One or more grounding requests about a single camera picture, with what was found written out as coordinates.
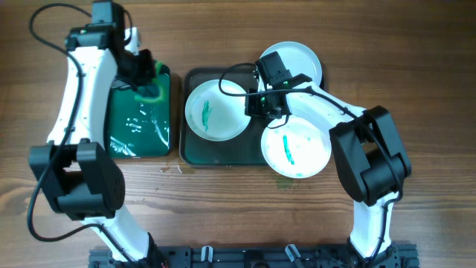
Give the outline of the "green yellow sponge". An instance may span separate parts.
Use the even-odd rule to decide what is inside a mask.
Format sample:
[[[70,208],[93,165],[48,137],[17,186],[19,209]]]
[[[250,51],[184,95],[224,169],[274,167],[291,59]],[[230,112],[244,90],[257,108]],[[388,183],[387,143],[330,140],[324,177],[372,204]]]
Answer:
[[[139,86],[134,100],[141,103],[165,102],[170,91],[170,71],[162,62],[155,61],[155,77],[145,86]]]

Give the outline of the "white plate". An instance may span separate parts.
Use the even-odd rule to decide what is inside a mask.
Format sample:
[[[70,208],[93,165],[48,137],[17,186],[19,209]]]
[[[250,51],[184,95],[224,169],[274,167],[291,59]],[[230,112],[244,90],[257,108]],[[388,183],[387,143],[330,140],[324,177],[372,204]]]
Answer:
[[[208,141],[235,138],[251,121],[245,115],[245,98],[222,94],[218,79],[201,83],[189,94],[184,115],[188,127]]]
[[[291,75],[305,74],[318,86],[323,85],[323,69],[317,55],[309,47],[299,42],[285,41],[267,48],[261,57],[277,52]]]
[[[261,137],[262,155],[276,172],[305,179],[321,172],[331,156],[329,136],[303,118],[273,120]]]

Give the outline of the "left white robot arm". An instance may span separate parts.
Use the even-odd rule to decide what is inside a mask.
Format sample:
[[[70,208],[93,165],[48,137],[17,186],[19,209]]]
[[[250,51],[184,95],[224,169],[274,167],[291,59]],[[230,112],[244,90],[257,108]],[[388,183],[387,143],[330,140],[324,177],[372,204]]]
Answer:
[[[104,137],[113,83],[150,82],[155,71],[150,52],[139,48],[137,28],[117,23],[74,28],[67,43],[68,75],[57,120],[46,143],[30,150],[37,185],[28,206],[28,230],[37,240],[49,240],[33,225],[36,198],[43,193],[54,212],[82,224],[53,242],[93,229],[116,263],[161,267],[164,257],[151,234],[124,203],[123,173],[107,153]]]

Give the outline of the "white plate bottom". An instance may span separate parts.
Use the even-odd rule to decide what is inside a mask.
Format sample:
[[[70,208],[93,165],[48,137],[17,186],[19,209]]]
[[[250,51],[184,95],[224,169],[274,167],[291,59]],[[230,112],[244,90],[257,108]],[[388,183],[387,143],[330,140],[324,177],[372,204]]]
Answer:
[[[305,179],[321,172],[331,156],[329,136],[303,118],[273,120],[261,137],[262,155],[276,172]]]

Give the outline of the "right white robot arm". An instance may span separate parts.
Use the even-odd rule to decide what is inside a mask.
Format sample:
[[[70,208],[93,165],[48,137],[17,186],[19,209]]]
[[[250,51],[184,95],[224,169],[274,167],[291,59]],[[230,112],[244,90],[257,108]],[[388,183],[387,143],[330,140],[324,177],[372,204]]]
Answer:
[[[314,83],[251,91],[245,112],[268,119],[261,138],[267,164],[278,173],[304,179],[330,159],[354,202],[350,251],[360,264],[377,263],[391,248],[393,205],[403,196],[411,163],[390,113],[337,99]]]

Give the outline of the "white plate top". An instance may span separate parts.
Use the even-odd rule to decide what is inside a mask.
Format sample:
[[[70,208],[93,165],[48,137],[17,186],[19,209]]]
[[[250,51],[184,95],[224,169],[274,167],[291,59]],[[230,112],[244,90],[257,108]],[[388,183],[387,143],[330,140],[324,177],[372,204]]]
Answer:
[[[317,55],[309,47],[299,42],[285,41],[267,48],[261,57],[277,52],[291,75],[305,74],[318,86],[323,85],[323,69]]]

